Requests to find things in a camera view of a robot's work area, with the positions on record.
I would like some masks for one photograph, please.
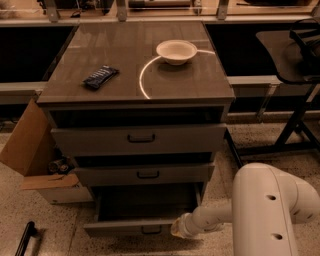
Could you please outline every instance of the cabinet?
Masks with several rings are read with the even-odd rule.
[[[182,66],[150,64],[170,39],[208,52]],[[201,203],[234,99],[212,51],[198,21],[79,26],[37,103],[96,202],[89,235],[167,233]],[[98,91],[80,85],[105,64],[120,74]]]

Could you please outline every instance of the drawer handle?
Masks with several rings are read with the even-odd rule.
[[[145,231],[144,227],[141,227],[141,233],[143,235],[158,235],[161,234],[162,232],[162,226],[159,226],[159,230],[158,231]]]
[[[150,143],[153,142],[156,139],[156,135],[152,134],[152,135],[128,135],[127,137],[128,141],[130,143]]]
[[[140,172],[137,172],[137,177],[139,179],[156,179],[156,178],[159,178],[159,171],[157,171],[156,173],[140,173]]]

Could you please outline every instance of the table leg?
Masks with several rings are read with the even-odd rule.
[[[305,95],[304,101],[302,105],[299,106],[292,116],[290,117],[289,121],[287,122],[286,126],[284,127],[283,131],[281,132],[280,136],[278,137],[275,147],[280,148],[283,146],[294,129],[297,127],[299,122],[302,120],[306,111],[310,108],[313,98],[317,95],[318,91],[320,90],[320,84],[312,84]]]

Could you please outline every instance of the white bowl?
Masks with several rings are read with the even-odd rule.
[[[184,40],[169,40],[157,46],[157,53],[171,65],[182,65],[197,54],[197,47]]]

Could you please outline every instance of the drawer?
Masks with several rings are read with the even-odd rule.
[[[101,168],[76,168],[75,173],[84,186],[141,185],[161,183],[207,182],[214,165],[159,165]]]
[[[224,132],[225,124],[52,130],[63,154],[72,157],[215,152]]]
[[[99,193],[90,236],[167,234],[174,220],[200,205],[201,183],[93,188]]]

